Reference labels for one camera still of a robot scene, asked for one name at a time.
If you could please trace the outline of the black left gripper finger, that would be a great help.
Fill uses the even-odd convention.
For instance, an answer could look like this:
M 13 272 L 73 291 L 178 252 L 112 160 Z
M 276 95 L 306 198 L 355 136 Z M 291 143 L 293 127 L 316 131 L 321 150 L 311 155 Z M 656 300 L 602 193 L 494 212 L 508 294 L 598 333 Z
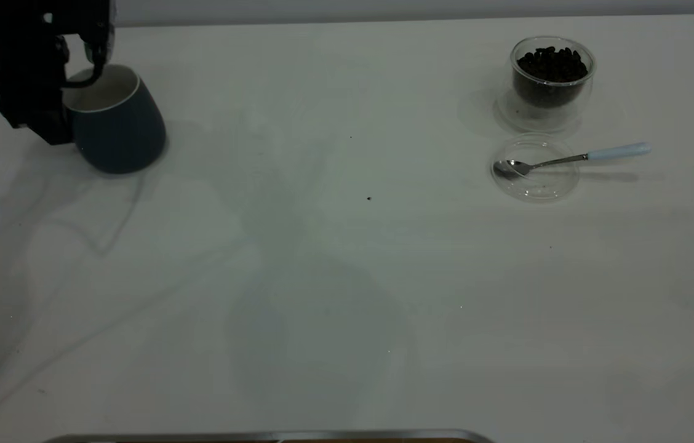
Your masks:
M 108 64 L 114 46 L 114 28 L 96 28 L 94 31 L 79 33 L 83 42 L 86 58 L 93 65 L 88 78 L 81 81 L 65 81 L 65 88 L 85 88 L 94 85 L 102 76 Z
M 31 60 L 0 67 L 0 113 L 14 129 L 27 128 L 49 145 L 73 142 L 63 106 L 64 64 Z

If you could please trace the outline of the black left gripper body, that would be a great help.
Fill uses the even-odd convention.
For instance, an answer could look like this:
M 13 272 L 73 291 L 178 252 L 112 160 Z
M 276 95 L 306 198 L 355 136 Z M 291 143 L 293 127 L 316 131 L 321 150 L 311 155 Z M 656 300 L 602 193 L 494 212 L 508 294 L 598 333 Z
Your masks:
M 114 1 L 0 1 L 0 42 L 54 39 L 114 28 Z

